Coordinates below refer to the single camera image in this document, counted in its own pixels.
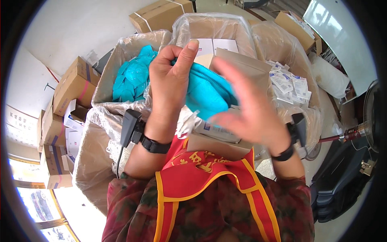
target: whiteboard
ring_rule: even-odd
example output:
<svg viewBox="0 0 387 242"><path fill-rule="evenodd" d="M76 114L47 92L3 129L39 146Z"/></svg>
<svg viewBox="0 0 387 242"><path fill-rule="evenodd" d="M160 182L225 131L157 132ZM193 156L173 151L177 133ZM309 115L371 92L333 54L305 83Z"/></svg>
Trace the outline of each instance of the whiteboard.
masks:
<svg viewBox="0 0 387 242"><path fill-rule="evenodd" d="M357 96L377 79L368 44L354 17L340 0L311 0L303 19L339 59Z"/></svg>

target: blue face mask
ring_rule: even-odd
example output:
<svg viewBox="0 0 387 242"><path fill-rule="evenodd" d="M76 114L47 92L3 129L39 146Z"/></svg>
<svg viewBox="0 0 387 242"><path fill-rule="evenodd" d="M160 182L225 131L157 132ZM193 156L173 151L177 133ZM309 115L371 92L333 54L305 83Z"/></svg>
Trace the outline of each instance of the blue face mask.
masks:
<svg viewBox="0 0 387 242"><path fill-rule="evenodd" d="M113 85L113 101L137 101L149 85L149 64L157 52L150 45L141 49L138 57L125 62L118 71ZM198 117L208 120L211 116L225 112L230 105L238 105L231 85L226 79L208 68L193 63L188 77L185 104L191 111L199 110Z"/></svg>

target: black cable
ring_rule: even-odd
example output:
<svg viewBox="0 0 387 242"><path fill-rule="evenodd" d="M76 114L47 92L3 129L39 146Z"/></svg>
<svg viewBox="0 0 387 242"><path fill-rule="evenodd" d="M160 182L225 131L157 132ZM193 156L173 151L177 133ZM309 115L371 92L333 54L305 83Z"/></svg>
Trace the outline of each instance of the black cable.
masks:
<svg viewBox="0 0 387 242"><path fill-rule="evenodd" d="M117 161L117 179L120 178L119 175L118 175L118 168L120 167L120 160L121 160L122 152L123 152L123 146L121 146L120 155L119 155L118 161Z"/></svg>

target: hand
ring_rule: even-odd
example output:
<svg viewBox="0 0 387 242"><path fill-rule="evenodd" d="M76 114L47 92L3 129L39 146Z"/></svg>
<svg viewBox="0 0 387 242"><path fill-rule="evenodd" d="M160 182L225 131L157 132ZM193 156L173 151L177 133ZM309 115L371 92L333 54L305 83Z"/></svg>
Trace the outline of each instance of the hand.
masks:
<svg viewBox="0 0 387 242"><path fill-rule="evenodd" d="M168 45L149 66L152 88L152 112L180 110L185 104L188 75L199 49L199 41L191 40L184 48ZM177 57L176 64L171 61Z"/></svg>
<svg viewBox="0 0 387 242"><path fill-rule="evenodd" d="M290 135L280 121L264 93L252 81L227 61L215 57L214 68L233 86L241 115L227 112L211 117L211 122L222 126L241 139L267 146L273 156L279 156L290 146Z"/></svg>

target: black wrist strap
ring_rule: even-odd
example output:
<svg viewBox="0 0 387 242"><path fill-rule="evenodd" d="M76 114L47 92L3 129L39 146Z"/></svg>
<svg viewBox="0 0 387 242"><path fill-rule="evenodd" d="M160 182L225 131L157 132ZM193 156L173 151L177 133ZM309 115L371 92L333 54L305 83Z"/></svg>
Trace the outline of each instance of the black wrist strap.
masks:
<svg viewBox="0 0 387 242"><path fill-rule="evenodd" d="M276 161L287 161L293 155L294 149L293 144L290 144L289 148L281 153L280 156L272 156L272 159Z"/></svg>
<svg viewBox="0 0 387 242"><path fill-rule="evenodd" d="M166 154L168 153L169 148L171 147L172 142L169 144L160 144L153 139L148 139L145 135L142 135L141 138L142 146L149 152L154 154Z"/></svg>

